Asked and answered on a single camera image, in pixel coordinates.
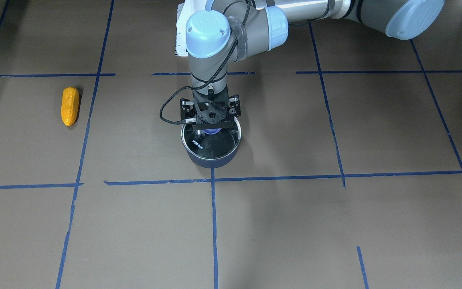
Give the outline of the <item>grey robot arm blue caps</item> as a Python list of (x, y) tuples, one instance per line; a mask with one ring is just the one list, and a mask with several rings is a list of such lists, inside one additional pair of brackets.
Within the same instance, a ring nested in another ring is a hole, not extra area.
[(283, 45), (292, 22), (349, 19), (390, 38), (412, 39), (438, 17), (443, 0), (187, 0), (178, 13), (176, 51), (187, 56), (192, 100), (181, 119), (196, 130), (229, 128), (241, 115), (229, 94), (230, 63)]

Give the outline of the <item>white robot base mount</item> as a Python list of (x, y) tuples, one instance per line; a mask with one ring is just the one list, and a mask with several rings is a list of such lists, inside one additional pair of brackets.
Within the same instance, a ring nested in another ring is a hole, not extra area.
[(188, 57), (185, 29), (190, 8), (191, 4), (186, 4), (185, 2), (177, 6), (175, 55), (178, 57)]

